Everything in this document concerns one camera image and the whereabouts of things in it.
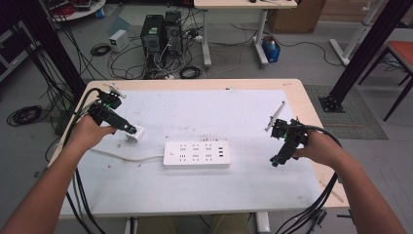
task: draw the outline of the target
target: forearm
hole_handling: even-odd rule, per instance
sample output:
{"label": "forearm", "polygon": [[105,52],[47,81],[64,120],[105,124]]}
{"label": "forearm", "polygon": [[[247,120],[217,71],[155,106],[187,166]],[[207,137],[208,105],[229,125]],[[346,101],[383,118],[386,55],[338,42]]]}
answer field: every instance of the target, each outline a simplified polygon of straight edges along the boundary
{"label": "forearm", "polygon": [[361,164],[348,154],[341,155],[335,171],[349,199],[357,233],[405,233],[393,210],[368,178]]}
{"label": "forearm", "polygon": [[73,173],[84,151],[67,145],[9,218],[1,233],[53,233]]}

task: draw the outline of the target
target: wall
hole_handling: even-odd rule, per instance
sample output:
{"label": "wall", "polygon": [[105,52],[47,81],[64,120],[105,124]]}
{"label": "wall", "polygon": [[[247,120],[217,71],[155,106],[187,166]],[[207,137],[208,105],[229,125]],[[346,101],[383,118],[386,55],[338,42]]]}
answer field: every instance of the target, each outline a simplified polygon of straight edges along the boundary
{"label": "wall", "polygon": [[[366,16],[367,12],[363,12],[361,8],[365,7],[367,5],[367,2],[367,0],[326,0],[319,20],[355,22],[362,21]],[[382,5],[379,12],[376,14],[374,20],[377,19],[379,13],[381,13],[385,5],[386,4]],[[403,22],[410,22],[412,20],[413,7],[410,8],[409,12],[404,17]]]}

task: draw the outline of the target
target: chair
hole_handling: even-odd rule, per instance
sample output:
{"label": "chair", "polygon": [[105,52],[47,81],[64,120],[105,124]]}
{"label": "chair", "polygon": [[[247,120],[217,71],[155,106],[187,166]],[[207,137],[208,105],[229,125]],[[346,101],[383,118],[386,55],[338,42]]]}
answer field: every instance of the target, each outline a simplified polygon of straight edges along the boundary
{"label": "chair", "polygon": [[[370,72],[379,64],[379,62],[383,59],[383,57],[390,53],[394,56],[394,58],[400,63],[400,65],[406,70],[407,75],[404,79],[398,84],[399,86],[403,84],[409,77],[413,77],[413,42],[404,42],[404,41],[389,41],[387,48],[385,51],[374,61],[373,65],[371,65],[370,69],[365,73],[362,77],[361,83],[367,78]],[[407,94],[413,87],[413,78],[407,83],[406,87],[401,92],[400,96],[395,101],[394,105],[390,109],[389,113],[386,115],[384,121],[386,122],[389,117],[393,114],[395,109],[398,105],[404,100]]]}

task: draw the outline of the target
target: human hand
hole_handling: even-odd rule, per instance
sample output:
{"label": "human hand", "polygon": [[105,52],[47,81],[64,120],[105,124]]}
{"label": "human hand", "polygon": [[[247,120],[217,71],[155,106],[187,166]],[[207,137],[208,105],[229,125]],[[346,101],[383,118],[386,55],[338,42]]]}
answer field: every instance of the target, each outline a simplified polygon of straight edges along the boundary
{"label": "human hand", "polygon": [[295,157],[307,157],[336,170],[340,166],[340,160],[349,155],[328,135],[316,131],[308,131],[307,135],[308,144],[297,149]]}
{"label": "human hand", "polygon": [[86,152],[97,145],[103,137],[115,131],[116,129],[111,126],[100,127],[90,115],[85,115],[73,128],[67,144]]}

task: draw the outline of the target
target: power strip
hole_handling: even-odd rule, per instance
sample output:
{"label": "power strip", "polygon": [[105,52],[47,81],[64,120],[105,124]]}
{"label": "power strip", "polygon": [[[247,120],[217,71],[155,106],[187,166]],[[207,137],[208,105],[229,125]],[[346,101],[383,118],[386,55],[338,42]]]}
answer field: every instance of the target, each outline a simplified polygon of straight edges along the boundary
{"label": "power strip", "polygon": [[222,169],[231,164],[228,141],[167,142],[164,155],[167,169]]}

